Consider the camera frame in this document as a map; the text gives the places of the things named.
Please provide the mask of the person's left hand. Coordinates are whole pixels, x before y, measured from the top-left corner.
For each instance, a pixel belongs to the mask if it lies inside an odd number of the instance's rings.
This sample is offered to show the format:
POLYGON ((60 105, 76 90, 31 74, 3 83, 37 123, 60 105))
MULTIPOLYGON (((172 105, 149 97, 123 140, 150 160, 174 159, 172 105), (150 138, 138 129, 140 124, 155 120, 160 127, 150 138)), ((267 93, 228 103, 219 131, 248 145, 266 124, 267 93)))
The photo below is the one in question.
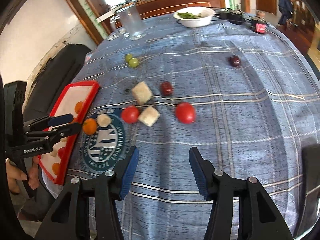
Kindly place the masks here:
POLYGON ((39 187, 39 159, 37 156, 33 157, 33 163, 31 168, 29 169, 28 175, 25 174, 22 170, 17 168, 15 165, 12 165, 10 159, 7 158, 5 160, 6 169, 7 169, 7 181, 9 191, 13 194, 19 194, 20 188, 17 184, 18 181, 28 181, 31 189, 35 190, 39 187))

